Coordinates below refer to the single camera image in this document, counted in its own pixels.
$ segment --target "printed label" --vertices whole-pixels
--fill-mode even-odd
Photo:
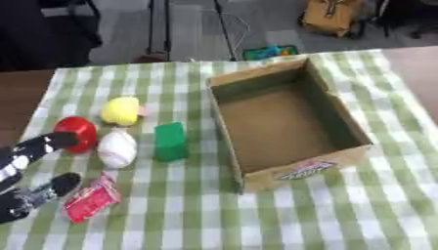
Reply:
[[[320,173],[321,171],[336,166],[336,163],[328,162],[328,161],[315,161],[311,162],[307,165],[299,167],[291,173],[287,173],[277,178],[279,181],[288,181],[288,180],[297,180],[303,179],[309,176],[313,176],[315,174]]]

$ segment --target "green checkered tablecloth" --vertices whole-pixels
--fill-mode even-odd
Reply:
[[[82,224],[62,202],[0,226],[1,249],[438,249],[437,130],[380,51],[309,56],[375,142],[365,161],[274,190],[237,195],[206,91],[208,77],[266,62],[131,64],[57,70],[23,135],[50,132],[69,115],[98,117],[134,95],[151,111],[129,133],[131,169],[108,172],[124,199]],[[181,121],[190,157],[152,160],[153,127]],[[103,170],[95,152],[55,152],[21,185],[66,171],[85,184]]]

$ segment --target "red package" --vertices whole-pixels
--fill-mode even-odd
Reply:
[[[91,218],[99,210],[121,200],[115,189],[114,180],[102,172],[89,187],[84,187],[74,194],[66,204],[66,213],[74,223],[81,223]]]

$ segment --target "gray carpet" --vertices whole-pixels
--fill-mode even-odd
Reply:
[[[144,54],[148,46],[148,0],[101,0],[98,5],[103,13],[100,33],[105,45],[91,55],[94,64],[131,63]],[[153,48],[163,49],[163,6],[155,16],[155,40]],[[212,12],[212,0],[172,0],[172,61],[187,62],[227,60],[230,56],[216,14]],[[298,47],[300,53],[327,51],[364,50],[371,48],[403,48],[438,44],[437,34],[411,39],[408,34],[415,27],[397,29],[389,38],[372,25],[366,37],[360,40],[327,37],[302,29],[297,17],[306,6],[305,0],[221,0],[225,8],[225,22],[230,30],[232,43],[236,45],[250,26],[241,45],[236,49],[241,59],[243,49],[254,49],[270,44]],[[368,5],[363,15],[372,9]]]

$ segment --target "yellow toy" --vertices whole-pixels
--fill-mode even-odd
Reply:
[[[134,97],[121,97],[109,101],[101,110],[101,118],[119,126],[131,126],[138,116],[147,116],[146,109]]]

